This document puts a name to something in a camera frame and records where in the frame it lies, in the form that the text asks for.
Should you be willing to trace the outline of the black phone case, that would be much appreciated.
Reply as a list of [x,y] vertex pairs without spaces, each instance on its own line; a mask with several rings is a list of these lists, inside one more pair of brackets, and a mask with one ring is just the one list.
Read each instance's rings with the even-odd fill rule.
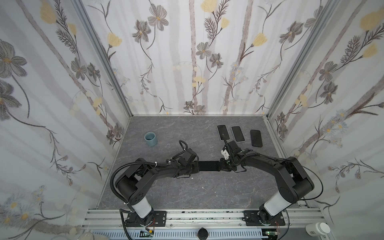
[[250,130],[251,144],[253,147],[262,148],[263,140],[260,130]]

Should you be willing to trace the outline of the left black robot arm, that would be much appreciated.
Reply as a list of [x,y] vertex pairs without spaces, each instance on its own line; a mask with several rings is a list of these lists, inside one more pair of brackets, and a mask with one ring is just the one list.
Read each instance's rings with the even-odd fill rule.
[[113,194],[128,207],[123,213],[132,212],[136,222],[148,226],[154,222],[154,209],[146,195],[154,182],[163,178],[189,178],[199,172],[199,157],[180,140],[182,151],[166,163],[151,163],[143,158],[117,168],[110,177]]

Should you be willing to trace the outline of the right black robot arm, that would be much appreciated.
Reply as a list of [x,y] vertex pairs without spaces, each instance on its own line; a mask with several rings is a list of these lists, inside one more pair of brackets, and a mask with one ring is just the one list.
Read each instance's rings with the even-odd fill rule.
[[264,171],[275,178],[278,191],[259,207],[257,220],[261,225],[269,226],[282,217],[282,212],[297,203],[315,189],[313,180],[294,158],[273,158],[251,149],[242,150],[235,141],[224,140],[221,150],[220,170],[226,172],[246,172],[247,167]]

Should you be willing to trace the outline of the black phone blue edge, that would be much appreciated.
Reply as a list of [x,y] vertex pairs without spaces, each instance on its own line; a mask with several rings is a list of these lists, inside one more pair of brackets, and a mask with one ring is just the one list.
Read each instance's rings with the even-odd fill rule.
[[198,163],[200,172],[220,172],[221,165],[218,161],[202,161]]

